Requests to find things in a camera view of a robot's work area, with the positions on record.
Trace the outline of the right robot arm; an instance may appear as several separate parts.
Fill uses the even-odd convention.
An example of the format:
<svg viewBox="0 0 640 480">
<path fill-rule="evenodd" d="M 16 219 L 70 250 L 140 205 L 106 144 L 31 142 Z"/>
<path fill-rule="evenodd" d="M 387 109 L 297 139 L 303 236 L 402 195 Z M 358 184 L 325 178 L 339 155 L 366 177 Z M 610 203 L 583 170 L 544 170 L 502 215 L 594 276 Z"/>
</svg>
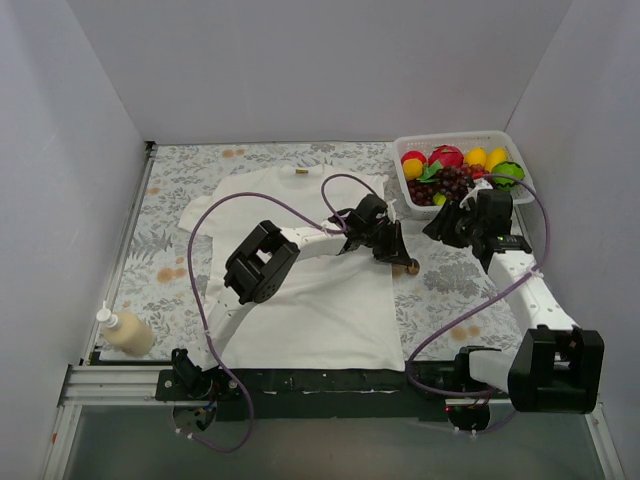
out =
<svg viewBox="0 0 640 480">
<path fill-rule="evenodd" d="M 480 189 L 463 201 L 448 200 L 424 228 L 431 239 L 471 249 L 505 300 L 523 338 L 509 354 L 464 347 L 452 383 L 464 397 L 487 386 L 508 394 L 519 412 L 587 414 L 596 406 L 605 344 L 581 328 L 559 305 L 535 266 L 526 239 L 511 231 L 513 200 L 507 192 Z"/>
</svg>

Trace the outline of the round brooch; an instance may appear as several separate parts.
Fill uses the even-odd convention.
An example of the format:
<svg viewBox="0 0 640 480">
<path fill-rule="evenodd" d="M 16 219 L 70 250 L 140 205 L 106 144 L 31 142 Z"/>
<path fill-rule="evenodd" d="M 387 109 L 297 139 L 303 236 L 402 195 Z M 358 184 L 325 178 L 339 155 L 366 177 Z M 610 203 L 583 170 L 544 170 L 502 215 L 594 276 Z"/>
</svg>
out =
<svg viewBox="0 0 640 480">
<path fill-rule="evenodd" d="M 409 265 L 405 267 L 405 271 L 412 276 L 416 276 L 420 272 L 420 264 L 416 259 L 413 259 Z"/>
</svg>

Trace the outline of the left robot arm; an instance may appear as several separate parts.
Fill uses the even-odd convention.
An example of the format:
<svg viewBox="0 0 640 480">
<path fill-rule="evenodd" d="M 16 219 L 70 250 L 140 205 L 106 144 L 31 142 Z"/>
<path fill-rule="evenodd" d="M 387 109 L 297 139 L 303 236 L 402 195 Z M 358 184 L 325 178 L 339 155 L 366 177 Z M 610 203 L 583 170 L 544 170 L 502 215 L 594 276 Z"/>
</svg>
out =
<svg viewBox="0 0 640 480">
<path fill-rule="evenodd" d="M 260 222 L 230 251 L 213 302 L 196 303 L 204 346 L 173 350 L 178 387 L 200 400 L 221 394 L 215 373 L 236 382 L 238 369 L 404 371 L 391 269 L 416 265 L 376 194 L 321 224 Z"/>
</svg>

